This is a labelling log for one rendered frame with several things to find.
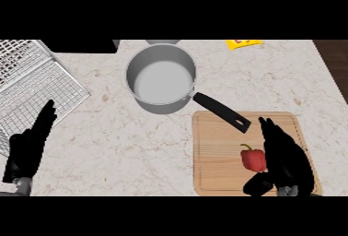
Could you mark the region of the wooden cutting board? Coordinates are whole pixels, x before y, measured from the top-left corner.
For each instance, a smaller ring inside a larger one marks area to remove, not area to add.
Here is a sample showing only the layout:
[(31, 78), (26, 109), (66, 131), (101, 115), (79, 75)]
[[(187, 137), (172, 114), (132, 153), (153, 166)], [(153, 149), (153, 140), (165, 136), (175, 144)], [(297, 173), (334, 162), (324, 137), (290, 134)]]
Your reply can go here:
[(210, 112), (193, 114), (193, 175), (194, 190), (199, 195), (244, 196), (243, 185), (255, 172), (244, 169), (240, 151), (247, 144), (253, 149), (263, 148), (263, 137), (258, 117), (269, 118), (292, 136), (308, 156), (305, 138), (296, 116), (290, 112), (240, 112), (252, 122), (246, 133)]

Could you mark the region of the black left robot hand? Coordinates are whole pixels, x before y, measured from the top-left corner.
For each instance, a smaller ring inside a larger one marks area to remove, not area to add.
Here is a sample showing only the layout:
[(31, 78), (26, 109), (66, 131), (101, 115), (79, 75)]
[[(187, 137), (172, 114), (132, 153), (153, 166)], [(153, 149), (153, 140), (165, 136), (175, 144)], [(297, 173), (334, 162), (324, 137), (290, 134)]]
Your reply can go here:
[(33, 125), (22, 134), (14, 134), (8, 138), (4, 183), (13, 183), (23, 177), (33, 177), (41, 164), (45, 139), (56, 119), (54, 101), (48, 100), (38, 113)]

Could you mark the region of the red bell pepper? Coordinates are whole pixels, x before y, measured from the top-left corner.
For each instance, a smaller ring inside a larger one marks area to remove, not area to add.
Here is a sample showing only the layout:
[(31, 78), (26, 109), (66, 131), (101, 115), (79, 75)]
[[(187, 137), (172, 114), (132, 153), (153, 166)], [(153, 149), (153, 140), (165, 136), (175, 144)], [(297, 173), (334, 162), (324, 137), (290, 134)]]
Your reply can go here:
[(266, 169), (265, 153), (261, 149), (253, 149), (247, 144), (241, 144), (246, 147), (240, 151), (241, 164), (249, 171), (261, 172)]

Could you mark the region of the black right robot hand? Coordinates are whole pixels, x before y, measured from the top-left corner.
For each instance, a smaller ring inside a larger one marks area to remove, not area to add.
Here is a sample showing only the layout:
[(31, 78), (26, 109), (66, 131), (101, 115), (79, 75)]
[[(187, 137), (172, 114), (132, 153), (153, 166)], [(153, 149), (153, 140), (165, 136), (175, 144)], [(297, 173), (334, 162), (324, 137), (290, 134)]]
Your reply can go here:
[(271, 188), (296, 185), (297, 197), (309, 197), (314, 190), (314, 174), (305, 151), (290, 135), (269, 118), (258, 118), (263, 137), (266, 172), (246, 181), (243, 193), (261, 196)]

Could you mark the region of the black appliance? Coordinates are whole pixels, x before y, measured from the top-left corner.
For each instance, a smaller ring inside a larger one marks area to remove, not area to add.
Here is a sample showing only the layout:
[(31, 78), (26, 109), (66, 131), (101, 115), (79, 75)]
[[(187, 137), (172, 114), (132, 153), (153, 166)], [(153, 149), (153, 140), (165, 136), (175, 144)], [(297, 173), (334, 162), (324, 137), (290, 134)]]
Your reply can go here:
[(54, 53), (116, 53), (119, 40), (42, 40)]

